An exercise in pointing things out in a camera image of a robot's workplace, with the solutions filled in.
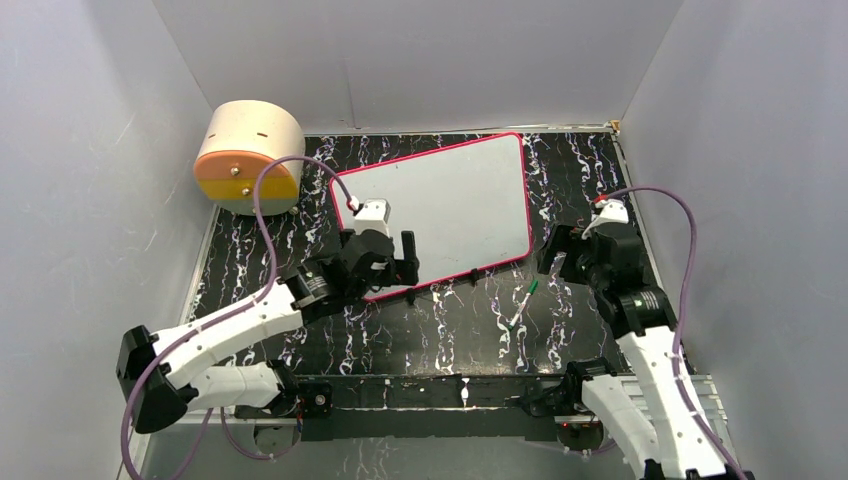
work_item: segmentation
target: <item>whiteboard surface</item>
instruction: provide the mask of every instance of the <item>whiteboard surface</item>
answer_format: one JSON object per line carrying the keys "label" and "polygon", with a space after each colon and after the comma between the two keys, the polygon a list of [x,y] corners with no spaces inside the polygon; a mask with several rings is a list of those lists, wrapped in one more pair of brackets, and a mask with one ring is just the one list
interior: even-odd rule
{"label": "whiteboard surface", "polygon": [[[388,200],[396,256],[403,252],[400,232],[415,233],[419,287],[530,253],[524,155],[517,134],[473,140],[340,175],[360,201]],[[337,182],[331,188],[339,224],[353,228],[353,214],[344,206],[341,188]],[[375,300],[407,288],[384,288],[365,298]]]}

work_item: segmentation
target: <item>black bracket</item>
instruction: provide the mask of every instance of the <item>black bracket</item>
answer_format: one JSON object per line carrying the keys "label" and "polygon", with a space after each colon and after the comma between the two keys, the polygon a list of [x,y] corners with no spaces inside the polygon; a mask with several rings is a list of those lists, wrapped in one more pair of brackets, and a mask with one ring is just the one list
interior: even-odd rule
{"label": "black bracket", "polygon": [[470,272],[468,272],[468,278],[471,279],[471,285],[477,286],[477,282],[480,280],[480,270],[476,268],[472,268]]}

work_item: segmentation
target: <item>white panel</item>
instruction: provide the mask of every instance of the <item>white panel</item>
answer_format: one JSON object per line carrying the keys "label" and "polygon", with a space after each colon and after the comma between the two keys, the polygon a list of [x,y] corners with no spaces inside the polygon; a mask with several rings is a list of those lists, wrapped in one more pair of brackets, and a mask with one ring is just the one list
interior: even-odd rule
{"label": "white panel", "polygon": [[179,320],[211,110],[149,2],[12,0],[0,112],[0,470],[114,478],[118,346]]}
{"label": "white panel", "polygon": [[621,118],[681,4],[154,2],[213,106],[278,103],[313,133]]}
{"label": "white panel", "polygon": [[[530,253],[522,140],[504,134],[341,174],[360,200],[389,202],[395,256],[401,232],[415,234],[419,286],[499,265]],[[342,228],[353,228],[338,182],[331,182]],[[369,293],[378,299],[406,286]]]}
{"label": "white panel", "polygon": [[[700,222],[687,351],[757,478],[844,478],[848,3],[687,1],[624,117],[637,184]],[[686,220],[638,194],[672,297]]]}
{"label": "white panel", "polygon": [[213,108],[264,100],[307,133],[353,127],[345,65],[323,1],[153,0]]}

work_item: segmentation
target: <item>cylindrical object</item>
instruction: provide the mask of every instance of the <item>cylindrical object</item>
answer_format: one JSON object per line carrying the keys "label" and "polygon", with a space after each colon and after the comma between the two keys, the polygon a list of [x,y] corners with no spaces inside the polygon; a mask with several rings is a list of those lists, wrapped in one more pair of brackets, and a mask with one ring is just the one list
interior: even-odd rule
{"label": "cylindrical object", "polygon": [[[194,177],[222,208],[253,215],[251,192],[259,172],[280,157],[303,155],[305,149],[303,130],[289,112],[257,100],[228,102],[212,114]],[[302,168],[303,162],[287,162],[268,172],[259,192],[263,215],[283,213],[297,204]]]}

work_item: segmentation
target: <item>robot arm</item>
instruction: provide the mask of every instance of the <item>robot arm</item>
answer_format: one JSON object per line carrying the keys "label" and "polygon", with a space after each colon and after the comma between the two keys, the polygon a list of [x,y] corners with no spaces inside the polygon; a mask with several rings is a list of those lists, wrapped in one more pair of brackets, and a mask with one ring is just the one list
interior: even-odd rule
{"label": "robot arm", "polygon": [[[695,411],[689,411],[677,390],[672,362],[678,359],[671,354],[674,312],[665,292],[644,281],[642,241],[628,224],[624,204],[605,199],[597,206],[600,215],[585,229],[554,227],[538,270],[549,273],[557,253],[566,253],[560,276],[591,287],[598,312],[631,364],[653,425],[604,359],[570,363],[563,381],[566,397],[598,416],[621,445],[636,478],[736,478],[693,419],[704,411],[685,371],[681,380]],[[693,472],[699,476],[692,477]]]}
{"label": "robot arm", "polygon": [[[293,408],[298,383],[285,364],[215,365],[250,344],[339,313],[371,288],[416,285],[415,237],[402,232],[404,257],[394,258],[389,212],[385,200],[364,202],[354,216],[354,230],[341,233],[338,254],[307,259],[293,276],[278,278],[261,302],[256,301],[257,292],[185,325],[154,333],[139,326],[126,332],[117,367],[125,398],[155,356],[187,330],[199,332],[173,350],[145,384],[133,410],[136,431],[156,432],[198,409],[245,405],[284,414]],[[222,313],[247,304],[253,307],[204,329]]]}

